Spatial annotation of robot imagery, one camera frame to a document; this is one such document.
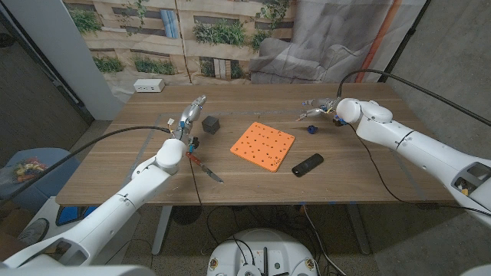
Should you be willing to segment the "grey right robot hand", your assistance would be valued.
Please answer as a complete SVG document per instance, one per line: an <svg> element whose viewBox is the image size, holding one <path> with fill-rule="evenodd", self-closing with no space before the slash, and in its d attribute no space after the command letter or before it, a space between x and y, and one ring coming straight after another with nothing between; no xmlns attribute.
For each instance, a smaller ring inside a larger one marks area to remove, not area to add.
<svg viewBox="0 0 491 276"><path fill-rule="evenodd" d="M308 107L308 110L301 114L297 121L301 121L307 117L316 117L323 113L332 113L340 101L340 97L306 100L302 105Z"/></svg>

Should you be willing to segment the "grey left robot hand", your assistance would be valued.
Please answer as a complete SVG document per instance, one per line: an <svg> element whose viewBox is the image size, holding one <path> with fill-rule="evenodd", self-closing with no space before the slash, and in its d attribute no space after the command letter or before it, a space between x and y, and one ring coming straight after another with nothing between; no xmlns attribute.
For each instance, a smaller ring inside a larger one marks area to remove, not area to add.
<svg viewBox="0 0 491 276"><path fill-rule="evenodd" d="M206 95L197 97L181 114L174 136L181 142L189 142L189 134L193 128L193 122L199 119L201 109L207 100Z"/></svg>

